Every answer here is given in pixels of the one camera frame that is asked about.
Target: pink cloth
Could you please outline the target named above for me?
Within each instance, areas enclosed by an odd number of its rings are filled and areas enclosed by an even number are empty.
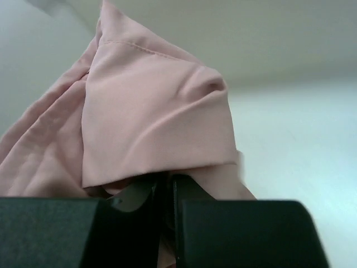
[[[87,50],[2,137],[0,195],[87,197],[163,170],[218,199],[252,197],[221,75],[104,1]]]

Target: white ceiling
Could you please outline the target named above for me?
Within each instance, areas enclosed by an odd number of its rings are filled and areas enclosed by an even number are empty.
[[[100,0],[69,2],[94,31]],[[357,71],[355,0],[112,2],[230,84]]]

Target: black plastic part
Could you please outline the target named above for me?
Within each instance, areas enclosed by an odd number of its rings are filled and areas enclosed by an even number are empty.
[[[173,184],[177,268],[328,267],[299,202],[207,200],[187,176]]]
[[[129,195],[0,198],[0,267],[156,267],[167,174],[144,179],[146,198],[131,210],[120,206]]]

